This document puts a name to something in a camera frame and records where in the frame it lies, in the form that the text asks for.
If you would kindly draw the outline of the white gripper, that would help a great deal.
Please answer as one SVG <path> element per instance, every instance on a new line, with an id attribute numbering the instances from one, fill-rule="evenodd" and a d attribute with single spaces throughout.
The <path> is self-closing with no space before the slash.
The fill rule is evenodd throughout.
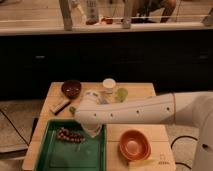
<path id="1" fill-rule="evenodd" d="M 82 124 L 82 128 L 89 136 L 94 138 L 100 133 L 102 126 L 100 124 Z"/>

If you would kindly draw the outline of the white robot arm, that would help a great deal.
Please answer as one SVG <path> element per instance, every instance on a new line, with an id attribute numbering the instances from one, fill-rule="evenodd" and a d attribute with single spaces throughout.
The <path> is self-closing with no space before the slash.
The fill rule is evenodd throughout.
<path id="1" fill-rule="evenodd" d="M 213 92 L 168 93 L 160 96 L 100 104 L 95 91 L 85 92 L 75 120 L 90 124 L 177 124 L 199 129 L 192 171 L 213 171 Z"/>

